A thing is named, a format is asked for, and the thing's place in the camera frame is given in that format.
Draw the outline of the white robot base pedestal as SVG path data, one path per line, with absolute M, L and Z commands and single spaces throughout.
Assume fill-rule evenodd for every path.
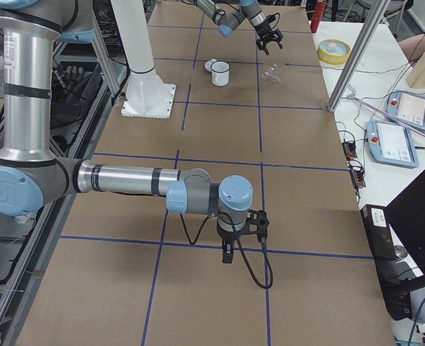
M 130 70 L 122 115 L 170 118 L 176 86 L 164 83 L 156 72 L 143 2 L 111 4 Z

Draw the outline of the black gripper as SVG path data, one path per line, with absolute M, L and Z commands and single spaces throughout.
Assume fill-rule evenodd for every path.
M 256 39 L 256 46 L 258 50 L 264 51 L 266 55 L 269 55 L 267 45 L 271 42 L 278 44 L 280 49 L 282 46 L 283 35 L 279 29 L 272 29 L 268 21 L 262 22 L 260 25 L 255 27 L 258 38 Z

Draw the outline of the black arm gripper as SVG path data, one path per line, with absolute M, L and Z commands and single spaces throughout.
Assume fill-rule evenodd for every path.
M 269 220 L 263 210 L 249 210 L 246 220 L 234 223 L 233 219 L 225 212 L 218 213 L 218 235 L 222 239 L 223 249 L 234 248 L 235 242 L 241 236 L 256 236 L 258 242 L 266 249 Z

